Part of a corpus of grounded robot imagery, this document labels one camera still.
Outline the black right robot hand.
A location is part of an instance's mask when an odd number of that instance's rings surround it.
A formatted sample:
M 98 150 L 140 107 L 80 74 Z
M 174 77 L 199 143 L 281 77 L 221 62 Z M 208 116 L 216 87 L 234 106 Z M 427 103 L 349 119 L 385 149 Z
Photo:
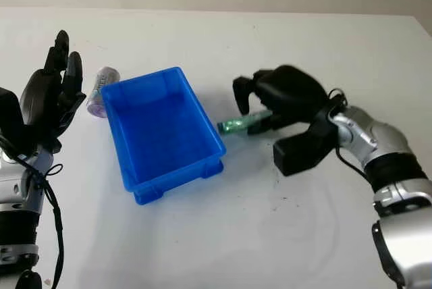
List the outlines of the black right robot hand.
M 250 112 L 249 96 L 255 94 L 272 112 L 248 127 L 248 134 L 261 134 L 297 122 L 310 123 L 329 101 L 321 84 L 291 65 L 259 70 L 251 78 L 240 76 L 233 81 L 234 97 L 242 115 Z

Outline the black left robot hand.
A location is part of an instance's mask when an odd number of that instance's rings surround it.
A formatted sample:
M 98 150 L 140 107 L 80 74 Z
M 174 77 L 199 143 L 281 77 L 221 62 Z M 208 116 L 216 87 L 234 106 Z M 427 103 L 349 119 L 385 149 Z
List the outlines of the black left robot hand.
M 69 52 L 69 36 L 60 30 L 44 68 L 31 75 L 20 98 L 24 124 L 34 132 L 36 143 L 52 154 L 60 152 L 59 137 L 86 98 L 82 80 L 81 56 Z

